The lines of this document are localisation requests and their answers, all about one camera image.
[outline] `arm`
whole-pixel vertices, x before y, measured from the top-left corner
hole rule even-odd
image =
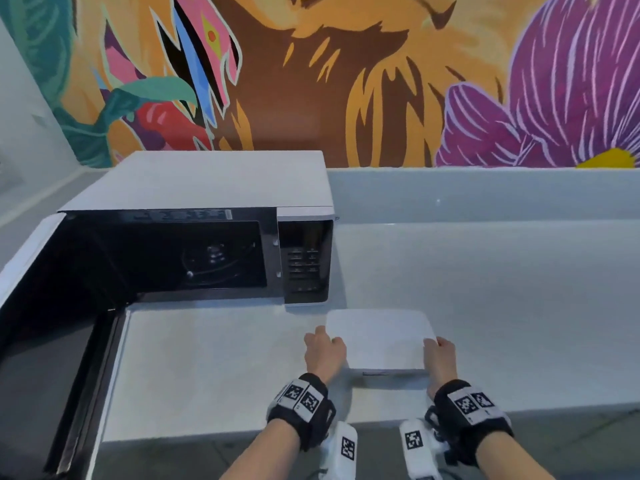
[[[307,371],[324,384],[340,371],[347,359],[341,338],[330,339],[324,326],[305,335]],[[274,419],[229,467],[220,480],[284,480],[300,451],[300,437],[286,421]]]
[[[444,384],[458,379],[456,347],[448,340],[425,339],[424,366],[431,384],[429,396],[434,398]],[[548,471],[534,460],[507,433],[496,431],[487,435],[476,450],[476,461],[489,480],[553,480]]]

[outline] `floor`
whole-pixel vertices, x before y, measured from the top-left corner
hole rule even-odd
[[[556,476],[570,480],[640,478],[640,410],[624,413],[572,413],[514,418],[516,437],[535,459]],[[407,478],[395,428],[358,432],[357,478]],[[137,444],[104,444],[93,480],[212,480],[242,453],[248,441],[206,438],[150,440]],[[317,451],[301,454],[289,478],[315,478]],[[465,480],[480,479],[471,468],[454,469]]]

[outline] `yellow flower center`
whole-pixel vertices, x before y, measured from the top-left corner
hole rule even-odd
[[[594,156],[576,168],[635,168],[636,159],[631,153],[620,148],[613,148]]]

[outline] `white countertop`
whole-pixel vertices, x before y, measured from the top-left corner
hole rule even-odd
[[[338,225],[327,306],[135,309],[103,441],[260,430],[331,308],[412,308],[510,413],[640,404],[640,221]],[[424,414],[426,383],[332,386],[352,424]]]

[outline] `microwave top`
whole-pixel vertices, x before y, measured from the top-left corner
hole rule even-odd
[[[60,211],[238,207],[333,209],[323,153],[135,152]]]

